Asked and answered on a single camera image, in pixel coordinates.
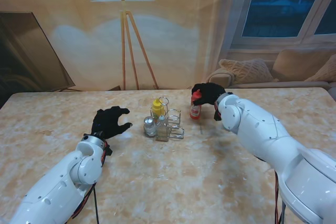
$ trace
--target window frame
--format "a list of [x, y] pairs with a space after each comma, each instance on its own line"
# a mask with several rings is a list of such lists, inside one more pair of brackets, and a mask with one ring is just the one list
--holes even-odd
[[315, 17], [310, 23], [307, 33], [302, 41], [303, 44], [335, 42], [336, 33], [334, 34], [315, 34], [325, 11], [329, 7], [331, 0], [323, 0], [315, 13]]
[[324, 38], [322, 38], [322, 36], [320, 36], [320, 38], [317, 38], [316, 36], [318, 35], [314, 35], [314, 32], [317, 29], [317, 26], [320, 20], [322, 19], [323, 14], [326, 11], [331, 0], [315, 0], [305, 21], [302, 24], [298, 36], [281, 37], [281, 38], [243, 37], [242, 36], [243, 29], [245, 27], [251, 0], [239, 0], [239, 1], [243, 1], [244, 3], [241, 9], [240, 17], [234, 34], [232, 42], [233, 45], [298, 45], [303, 43], [303, 41], [305, 43], [310, 43], [310, 41], [314, 41], [314, 43], [316, 43], [317, 41], [319, 41], [319, 43], [330, 42], [330, 39], [326, 39], [326, 35], [322, 35], [324, 36]]

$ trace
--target wooden tripod legs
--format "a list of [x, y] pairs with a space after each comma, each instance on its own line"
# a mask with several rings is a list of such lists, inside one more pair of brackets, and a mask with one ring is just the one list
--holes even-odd
[[132, 61], [132, 68], [133, 68], [133, 73], [134, 73], [134, 78], [135, 78], [135, 84], [136, 84], [136, 88], [137, 90], [139, 90], [139, 83], [138, 83], [138, 76], [137, 76], [137, 70], [135, 68], [135, 63], [134, 63], [134, 55], [133, 55], [133, 49], [132, 49], [132, 41], [131, 41], [131, 35], [130, 35], [130, 29], [129, 29], [129, 25], [128, 25], [128, 19], [127, 16], [129, 16], [132, 27], [134, 29], [134, 32], [136, 34], [136, 37], [138, 39], [139, 45], [141, 47], [143, 56], [145, 58], [147, 67], [151, 73], [152, 79], [154, 81], [155, 84], [155, 88], [159, 89], [159, 86], [157, 85], [152, 67], [149, 63], [145, 48], [143, 46], [137, 25], [135, 24], [134, 21], [134, 17], [132, 15], [132, 13], [128, 10], [128, 11], [122, 11], [121, 12], [121, 44], [122, 44], [122, 84], [123, 84], [123, 90], [126, 89], [126, 69], [125, 69], [125, 28], [126, 28], [126, 34], [127, 34], [127, 40], [128, 40], [128, 45], [129, 45], [129, 49], [130, 49], [130, 55], [131, 55], [131, 61]]

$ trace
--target black glove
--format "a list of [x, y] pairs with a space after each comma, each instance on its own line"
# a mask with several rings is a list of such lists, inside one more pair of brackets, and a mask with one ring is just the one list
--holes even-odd
[[197, 90], [200, 90], [200, 92], [202, 93], [202, 98], [194, 101], [194, 105], [203, 105], [205, 103], [209, 103], [214, 105], [215, 101], [218, 99], [218, 97], [221, 94], [225, 93], [225, 89], [217, 84], [214, 83], [198, 83], [196, 84], [193, 89], [192, 89], [192, 93], [196, 92]]
[[113, 106], [107, 110], [98, 110], [93, 119], [91, 135], [98, 134], [99, 136], [109, 139], [129, 129], [132, 124], [126, 123], [118, 125], [118, 119], [122, 114], [128, 114], [128, 109], [122, 109], [119, 106]]

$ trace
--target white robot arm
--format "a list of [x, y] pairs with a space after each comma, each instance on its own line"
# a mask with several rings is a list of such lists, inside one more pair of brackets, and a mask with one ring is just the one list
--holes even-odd
[[64, 224], [102, 172], [106, 144], [86, 135], [27, 193], [10, 224]]
[[226, 130], [277, 172], [284, 203], [305, 223], [336, 223], [336, 161], [307, 149], [280, 120], [253, 102], [222, 94], [215, 107]]

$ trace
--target marble tabletop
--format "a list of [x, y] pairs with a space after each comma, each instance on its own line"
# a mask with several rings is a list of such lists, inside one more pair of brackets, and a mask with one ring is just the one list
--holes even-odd
[[[324, 89], [229, 91], [277, 116], [305, 146], [335, 156], [336, 103]], [[184, 140], [143, 135], [143, 118], [163, 95], [170, 108], [182, 110]], [[101, 223], [273, 223], [274, 172], [213, 120], [213, 106], [190, 119], [190, 98], [190, 90], [12, 96], [0, 110], [1, 218], [10, 220], [31, 186], [90, 133], [98, 109], [119, 105], [131, 111], [119, 122], [134, 125], [108, 140], [113, 154], [96, 185]], [[289, 210], [286, 218], [301, 223]], [[96, 223], [93, 197], [73, 223]]]

